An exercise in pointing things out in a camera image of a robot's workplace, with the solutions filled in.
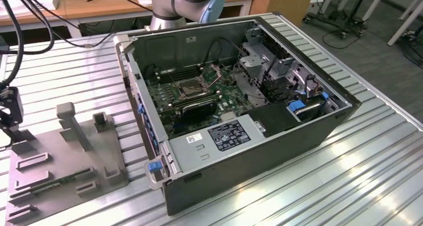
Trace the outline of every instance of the blue tab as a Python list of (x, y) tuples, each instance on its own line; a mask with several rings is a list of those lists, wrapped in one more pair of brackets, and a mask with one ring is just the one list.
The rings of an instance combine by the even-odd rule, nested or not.
[(160, 161), (153, 162), (153, 163), (148, 163), (148, 171), (149, 172), (159, 171), (161, 168), (163, 168), (163, 166), (161, 166), (161, 162)]
[(144, 107), (143, 107), (143, 104), (139, 104), (139, 113), (144, 113)]
[(321, 96), (323, 96), (324, 100), (327, 100), (329, 98), (329, 95), (325, 92), (321, 93)]
[(304, 105), (303, 101), (292, 101), (288, 105), (288, 108), (292, 112), (299, 110), (300, 108), (304, 108), (304, 107), (305, 107), (305, 105)]

